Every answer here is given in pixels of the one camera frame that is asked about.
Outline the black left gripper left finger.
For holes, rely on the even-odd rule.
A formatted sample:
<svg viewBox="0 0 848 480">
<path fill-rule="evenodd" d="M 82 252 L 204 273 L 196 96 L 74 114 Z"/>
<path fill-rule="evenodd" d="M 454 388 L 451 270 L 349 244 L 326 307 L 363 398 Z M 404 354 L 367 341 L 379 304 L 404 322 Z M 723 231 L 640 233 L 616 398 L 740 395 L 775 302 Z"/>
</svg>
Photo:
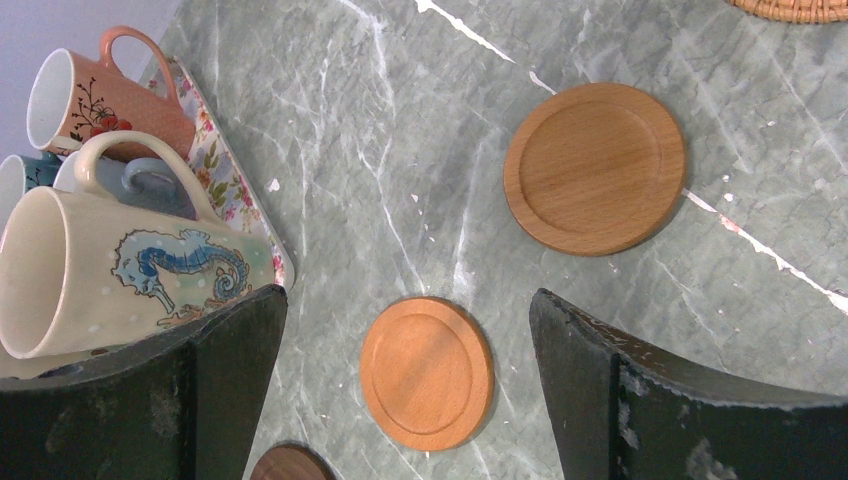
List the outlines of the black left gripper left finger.
<svg viewBox="0 0 848 480">
<path fill-rule="evenodd" d="M 278 285 L 113 353 L 1 381 L 5 479 L 239 479 L 288 307 Z"/>
</svg>

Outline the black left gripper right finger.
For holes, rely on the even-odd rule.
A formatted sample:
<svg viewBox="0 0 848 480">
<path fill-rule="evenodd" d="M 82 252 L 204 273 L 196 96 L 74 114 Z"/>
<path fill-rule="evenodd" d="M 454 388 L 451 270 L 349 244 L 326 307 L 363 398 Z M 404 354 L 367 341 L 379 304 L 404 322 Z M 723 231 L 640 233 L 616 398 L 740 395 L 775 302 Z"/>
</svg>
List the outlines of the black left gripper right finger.
<svg viewBox="0 0 848 480">
<path fill-rule="evenodd" d="M 568 479 L 843 479 L 847 401 L 680 357 L 537 291 L 529 325 Z"/>
</svg>

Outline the dark walnut wooden coaster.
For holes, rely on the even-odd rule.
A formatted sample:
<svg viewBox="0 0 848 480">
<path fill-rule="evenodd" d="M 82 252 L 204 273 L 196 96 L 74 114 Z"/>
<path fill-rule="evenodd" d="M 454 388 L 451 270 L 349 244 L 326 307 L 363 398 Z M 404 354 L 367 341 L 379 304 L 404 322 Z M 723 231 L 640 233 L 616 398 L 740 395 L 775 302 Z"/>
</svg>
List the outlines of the dark walnut wooden coaster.
<svg viewBox="0 0 848 480">
<path fill-rule="evenodd" d="M 266 451 L 253 468 L 250 480 L 333 480 L 324 460 L 306 446 L 289 443 Z"/>
</svg>

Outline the light wooden coaster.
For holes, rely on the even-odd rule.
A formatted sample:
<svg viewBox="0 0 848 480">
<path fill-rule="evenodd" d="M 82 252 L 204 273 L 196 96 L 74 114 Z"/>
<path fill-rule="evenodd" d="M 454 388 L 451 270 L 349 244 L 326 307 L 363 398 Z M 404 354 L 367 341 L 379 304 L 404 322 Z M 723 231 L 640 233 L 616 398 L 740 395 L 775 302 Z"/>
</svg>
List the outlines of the light wooden coaster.
<svg viewBox="0 0 848 480">
<path fill-rule="evenodd" d="M 484 423 L 494 393 L 488 341 L 471 314 L 446 299 L 399 300 L 369 328 L 359 378 L 368 410 L 395 442 L 444 451 Z"/>
<path fill-rule="evenodd" d="M 570 255 L 631 248 L 673 215 L 687 176 L 672 113 L 635 87 L 588 83 L 521 123 L 503 169 L 508 207 L 541 244 Z"/>
</svg>

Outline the woven rattan coaster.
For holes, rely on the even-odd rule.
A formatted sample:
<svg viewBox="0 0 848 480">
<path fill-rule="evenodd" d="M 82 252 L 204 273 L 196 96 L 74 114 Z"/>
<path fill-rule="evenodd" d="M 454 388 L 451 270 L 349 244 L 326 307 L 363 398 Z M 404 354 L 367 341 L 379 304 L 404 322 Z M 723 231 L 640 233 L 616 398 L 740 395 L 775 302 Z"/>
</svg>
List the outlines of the woven rattan coaster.
<svg viewBox="0 0 848 480">
<path fill-rule="evenodd" d="M 847 21 L 847 0 L 729 0 L 728 3 L 755 16 L 786 23 Z"/>
</svg>

